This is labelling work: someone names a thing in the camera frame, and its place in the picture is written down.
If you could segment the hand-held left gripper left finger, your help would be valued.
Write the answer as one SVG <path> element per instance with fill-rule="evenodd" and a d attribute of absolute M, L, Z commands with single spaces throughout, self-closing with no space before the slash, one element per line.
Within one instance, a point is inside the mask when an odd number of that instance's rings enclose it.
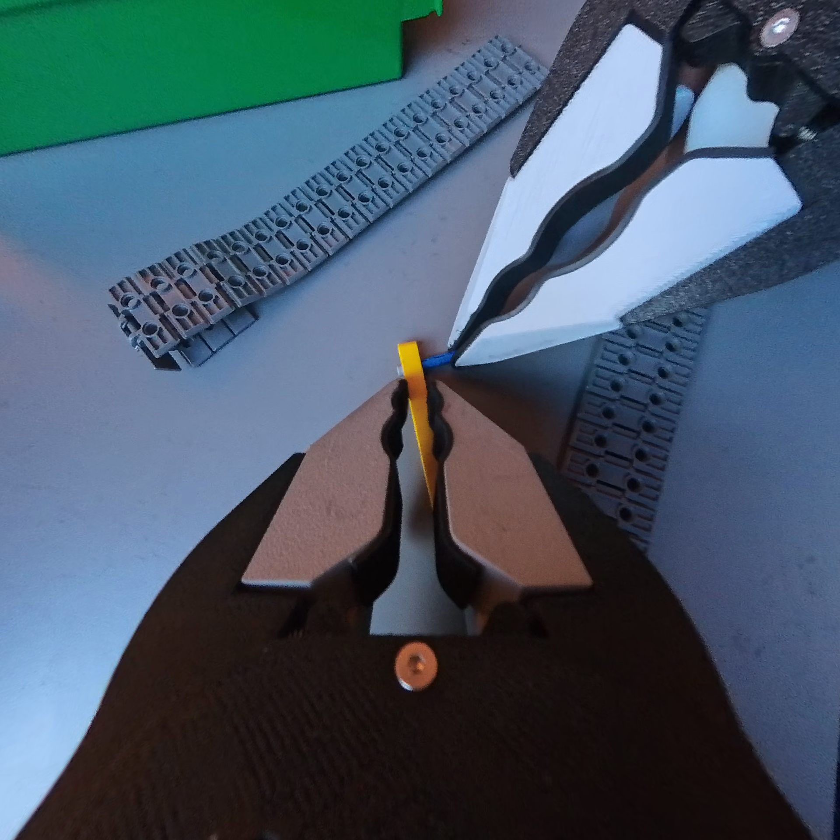
<path fill-rule="evenodd" d="M 310 446 L 243 583 L 374 603 L 398 566 L 406 411 L 407 384 L 395 380 Z"/>

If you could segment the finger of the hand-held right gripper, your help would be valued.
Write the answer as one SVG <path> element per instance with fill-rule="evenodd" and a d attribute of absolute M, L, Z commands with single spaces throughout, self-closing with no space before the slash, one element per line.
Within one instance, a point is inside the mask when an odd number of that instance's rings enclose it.
<path fill-rule="evenodd" d="M 619 329 L 622 315 L 797 214 L 802 200 L 768 146 L 778 111 L 748 97 L 739 66 L 719 66 L 690 114 L 686 154 L 595 251 L 543 271 L 454 364 L 504 361 Z"/>
<path fill-rule="evenodd" d="M 550 213 L 575 187 L 606 186 L 606 174 L 646 138 L 670 60 L 669 45 L 633 24 L 620 29 L 519 173 L 508 177 L 458 308 L 452 347 L 467 338 L 491 283 L 528 254 Z"/>

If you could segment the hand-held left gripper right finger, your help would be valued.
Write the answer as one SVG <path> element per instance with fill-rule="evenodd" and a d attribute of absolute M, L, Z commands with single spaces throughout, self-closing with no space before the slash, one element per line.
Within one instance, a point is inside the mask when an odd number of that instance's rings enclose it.
<path fill-rule="evenodd" d="M 428 394 L 437 577 L 460 608 L 577 592 L 592 578 L 528 453 L 445 384 Z"/>

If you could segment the long yellow perforated beam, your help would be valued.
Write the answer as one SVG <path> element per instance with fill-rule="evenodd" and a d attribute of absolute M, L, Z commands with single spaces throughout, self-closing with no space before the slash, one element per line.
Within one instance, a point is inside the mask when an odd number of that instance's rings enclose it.
<path fill-rule="evenodd" d="M 429 503 L 434 509 L 438 464 L 434 455 L 434 433 L 429 423 L 425 372 L 416 342 L 399 343 L 397 352 L 401 377 L 407 384 L 408 402 Z"/>

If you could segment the green plastic bin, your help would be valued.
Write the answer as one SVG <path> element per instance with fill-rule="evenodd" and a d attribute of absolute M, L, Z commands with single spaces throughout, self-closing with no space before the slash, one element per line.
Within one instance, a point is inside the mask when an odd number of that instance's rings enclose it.
<path fill-rule="evenodd" d="M 440 1 L 1 2 L 1 152 L 399 78 Z"/>

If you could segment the flat grey track strip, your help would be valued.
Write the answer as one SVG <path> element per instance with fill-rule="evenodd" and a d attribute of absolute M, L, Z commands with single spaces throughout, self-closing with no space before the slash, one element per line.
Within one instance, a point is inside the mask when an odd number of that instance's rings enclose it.
<path fill-rule="evenodd" d="M 603 334 L 560 456 L 560 472 L 643 551 L 709 312 L 680 311 Z"/>

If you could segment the grey track strip right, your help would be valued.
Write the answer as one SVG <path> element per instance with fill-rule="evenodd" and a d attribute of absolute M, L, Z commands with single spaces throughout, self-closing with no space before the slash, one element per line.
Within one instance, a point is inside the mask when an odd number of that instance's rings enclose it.
<path fill-rule="evenodd" d="M 244 226 L 120 279 L 109 309 L 157 370 L 210 360 L 259 301 L 311 274 L 539 90 L 548 68 L 495 37 Z"/>

